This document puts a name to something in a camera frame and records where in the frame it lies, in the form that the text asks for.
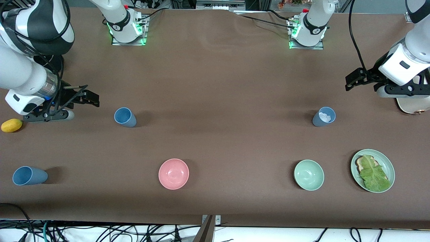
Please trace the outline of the yellow lemon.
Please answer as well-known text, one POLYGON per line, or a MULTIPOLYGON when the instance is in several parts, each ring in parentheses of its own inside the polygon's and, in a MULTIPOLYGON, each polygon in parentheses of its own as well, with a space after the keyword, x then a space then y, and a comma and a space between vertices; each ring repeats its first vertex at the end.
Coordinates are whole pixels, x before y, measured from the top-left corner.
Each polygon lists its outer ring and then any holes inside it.
POLYGON ((1 124, 1 131, 4 133, 13 133, 21 129, 23 121, 20 119, 9 119, 1 124))

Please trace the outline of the metal table bracket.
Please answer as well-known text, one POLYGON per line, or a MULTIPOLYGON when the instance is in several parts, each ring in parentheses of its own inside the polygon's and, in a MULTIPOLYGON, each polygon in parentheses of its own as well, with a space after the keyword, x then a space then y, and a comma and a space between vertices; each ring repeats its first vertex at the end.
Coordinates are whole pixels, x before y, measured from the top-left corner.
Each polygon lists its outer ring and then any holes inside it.
POLYGON ((217 225, 221 225, 221 215, 203 215, 202 225, 192 242, 213 242, 217 225))

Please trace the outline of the toast bread slice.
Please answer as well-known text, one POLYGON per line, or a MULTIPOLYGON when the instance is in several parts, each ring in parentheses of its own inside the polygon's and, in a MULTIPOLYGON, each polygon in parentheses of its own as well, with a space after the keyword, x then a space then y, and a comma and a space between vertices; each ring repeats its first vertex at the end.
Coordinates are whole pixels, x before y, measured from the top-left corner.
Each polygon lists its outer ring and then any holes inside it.
POLYGON ((364 169, 374 169, 380 164, 378 161, 371 155, 362 155, 356 160, 357 170, 362 172, 364 169))

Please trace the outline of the light green bowl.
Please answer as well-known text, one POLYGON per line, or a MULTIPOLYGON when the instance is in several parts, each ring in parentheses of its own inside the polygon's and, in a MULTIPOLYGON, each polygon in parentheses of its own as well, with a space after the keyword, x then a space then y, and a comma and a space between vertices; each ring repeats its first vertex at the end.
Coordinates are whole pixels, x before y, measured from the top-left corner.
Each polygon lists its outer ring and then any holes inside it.
POLYGON ((304 190, 316 191, 324 183, 322 167, 313 160, 302 160, 296 164, 293 172, 295 182, 304 190))

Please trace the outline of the blue plastic cup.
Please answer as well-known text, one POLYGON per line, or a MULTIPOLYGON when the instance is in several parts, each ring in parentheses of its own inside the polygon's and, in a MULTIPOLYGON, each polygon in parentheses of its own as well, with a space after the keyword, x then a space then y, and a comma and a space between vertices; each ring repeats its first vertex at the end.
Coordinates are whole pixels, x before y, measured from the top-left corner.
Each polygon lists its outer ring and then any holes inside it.
POLYGON ((324 106, 324 107, 321 107, 321 109, 319 109, 316 112, 316 114, 313 117, 312 123, 316 127, 323 127, 323 126, 326 126, 328 124, 333 123, 335 119, 336 119, 336 113, 335 113, 335 111, 332 108, 330 108, 330 107, 324 106), (331 116, 331 122, 330 123, 324 123, 324 122, 322 122, 321 119, 318 116, 318 114, 320 112, 324 112, 324 113, 330 115, 331 116))
POLYGON ((47 179, 48 173, 42 169, 30 166, 19 167, 12 175, 12 181, 17 186, 42 184, 47 179))
POLYGON ((127 107, 121 107, 114 113, 114 120, 123 127, 132 128, 137 124, 135 115, 127 107))

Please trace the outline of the cream toaster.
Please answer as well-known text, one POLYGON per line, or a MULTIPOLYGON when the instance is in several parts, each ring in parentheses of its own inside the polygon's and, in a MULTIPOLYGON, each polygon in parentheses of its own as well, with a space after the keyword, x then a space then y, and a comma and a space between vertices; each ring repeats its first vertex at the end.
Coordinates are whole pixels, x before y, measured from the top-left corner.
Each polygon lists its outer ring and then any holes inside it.
POLYGON ((398 108, 407 114, 421 114, 430 111, 430 74, 423 71, 407 84, 407 92, 396 98, 398 108))

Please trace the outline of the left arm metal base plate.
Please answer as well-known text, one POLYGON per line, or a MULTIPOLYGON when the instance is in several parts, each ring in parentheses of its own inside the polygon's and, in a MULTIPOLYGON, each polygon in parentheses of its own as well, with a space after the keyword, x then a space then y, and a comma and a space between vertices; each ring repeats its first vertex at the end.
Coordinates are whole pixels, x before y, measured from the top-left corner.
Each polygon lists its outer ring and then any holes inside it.
POLYGON ((324 38, 324 33, 327 30, 326 27, 322 31, 320 29, 316 29, 318 34, 313 34, 312 31, 301 24, 300 19, 290 18, 286 23, 287 26, 291 27, 288 30, 290 49, 324 49, 322 39, 324 38))

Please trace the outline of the green lettuce leaf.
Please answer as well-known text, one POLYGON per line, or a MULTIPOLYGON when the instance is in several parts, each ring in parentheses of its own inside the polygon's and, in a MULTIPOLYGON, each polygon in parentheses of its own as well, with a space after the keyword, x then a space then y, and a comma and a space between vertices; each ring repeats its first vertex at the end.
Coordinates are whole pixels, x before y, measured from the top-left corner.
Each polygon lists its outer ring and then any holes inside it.
POLYGON ((364 182, 365 188, 372 192, 381 193, 388 190, 391 186, 381 165, 374 169, 364 169, 359 174, 364 182))

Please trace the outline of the pink bowl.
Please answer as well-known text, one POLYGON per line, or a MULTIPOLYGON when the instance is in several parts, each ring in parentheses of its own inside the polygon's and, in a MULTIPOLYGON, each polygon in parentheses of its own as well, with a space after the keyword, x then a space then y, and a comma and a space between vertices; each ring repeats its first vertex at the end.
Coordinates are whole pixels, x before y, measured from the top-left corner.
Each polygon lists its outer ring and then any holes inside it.
POLYGON ((158 171, 160 184, 168 190, 182 188, 189 179, 187 164, 178 158, 171 158, 160 166, 158 171))

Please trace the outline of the light green plate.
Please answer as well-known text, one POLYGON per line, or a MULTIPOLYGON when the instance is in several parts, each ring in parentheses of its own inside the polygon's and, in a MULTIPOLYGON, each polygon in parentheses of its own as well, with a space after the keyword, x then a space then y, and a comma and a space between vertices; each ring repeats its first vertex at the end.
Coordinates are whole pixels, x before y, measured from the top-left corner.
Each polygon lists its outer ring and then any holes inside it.
POLYGON ((391 186, 389 188, 389 189, 391 189, 391 187, 393 186, 394 181, 396 179, 396 173, 395 173, 393 164, 391 163, 389 158, 387 158, 386 155, 384 155, 383 153, 381 153, 377 150, 372 150, 372 149, 359 150, 358 152, 356 152, 353 155, 353 157, 351 159, 350 171, 351 171, 351 175, 352 175, 353 179, 356 181, 356 183, 361 188, 363 188, 364 190, 366 190, 368 192, 372 192, 372 191, 368 190, 367 188, 365 188, 364 182, 361 179, 359 171, 357 170, 356 160, 362 155, 371 155, 378 161, 378 163, 382 166, 382 169, 385 172, 386 176, 388 177, 388 180, 391 183, 391 186))

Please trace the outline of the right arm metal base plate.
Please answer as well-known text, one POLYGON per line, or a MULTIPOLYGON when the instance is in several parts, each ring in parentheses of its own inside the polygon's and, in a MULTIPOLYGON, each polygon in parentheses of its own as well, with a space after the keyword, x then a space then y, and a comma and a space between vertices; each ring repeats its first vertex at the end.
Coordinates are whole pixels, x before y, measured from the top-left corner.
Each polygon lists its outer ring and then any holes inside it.
POLYGON ((136 38, 133 41, 130 42, 120 42, 118 41, 112 34, 112 31, 110 31, 110 34, 112 36, 111 44, 114 46, 145 46, 147 42, 148 37, 148 31, 149 31, 149 21, 150 18, 147 18, 145 20, 137 21, 137 23, 133 24, 133 31, 128 32, 131 37, 136 36, 136 38))

